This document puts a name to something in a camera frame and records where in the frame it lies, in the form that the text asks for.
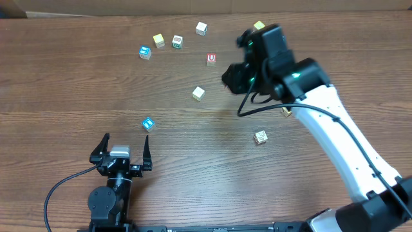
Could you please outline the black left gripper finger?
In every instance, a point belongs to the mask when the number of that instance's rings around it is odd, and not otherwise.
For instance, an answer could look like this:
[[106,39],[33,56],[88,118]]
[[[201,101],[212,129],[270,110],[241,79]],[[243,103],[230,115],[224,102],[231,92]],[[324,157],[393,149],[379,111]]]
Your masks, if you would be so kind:
[[97,147],[91,152],[89,161],[91,163],[99,163],[102,158],[108,154],[109,133],[106,133]]
[[151,158],[151,152],[149,150],[149,136],[148,135],[145,138],[142,158],[143,158],[142,170],[151,171],[153,167],[153,162]]

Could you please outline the brown engraved wood block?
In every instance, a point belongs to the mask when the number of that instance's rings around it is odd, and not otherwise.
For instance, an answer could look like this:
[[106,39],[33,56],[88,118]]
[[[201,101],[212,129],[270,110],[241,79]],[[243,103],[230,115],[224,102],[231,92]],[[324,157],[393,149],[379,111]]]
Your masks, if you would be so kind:
[[263,144],[268,140],[266,132],[264,130],[254,134],[254,140],[257,145]]

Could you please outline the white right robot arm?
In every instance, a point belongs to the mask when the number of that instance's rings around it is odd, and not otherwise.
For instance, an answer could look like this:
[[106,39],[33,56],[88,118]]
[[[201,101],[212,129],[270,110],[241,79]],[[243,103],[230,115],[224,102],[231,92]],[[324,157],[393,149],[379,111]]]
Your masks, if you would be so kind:
[[253,101],[258,111],[281,108],[314,136],[351,198],[301,222],[276,222],[274,231],[391,231],[411,219],[411,179],[402,177],[371,146],[344,108],[317,61],[296,61],[277,24],[246,30],[236,44],[242,63],[231,64],[223,83]]

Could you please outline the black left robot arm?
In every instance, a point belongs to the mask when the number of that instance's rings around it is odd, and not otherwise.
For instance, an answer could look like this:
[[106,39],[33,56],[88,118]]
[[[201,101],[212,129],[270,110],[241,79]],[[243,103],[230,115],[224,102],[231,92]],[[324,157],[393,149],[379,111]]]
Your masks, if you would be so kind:
[[95,188],[88,197],[91,211],[89,231],[136,231],[132,220],[128,219],[129,201],[133,178],[143,177],[145,171],[153,167],[149,150],[149,138],[145,138],[143,163],[132,164],[130,148],[126,145],[113,146],[108,151],[109,133],[91,152],[89,161],[96,170],[107,177],[105,186]]

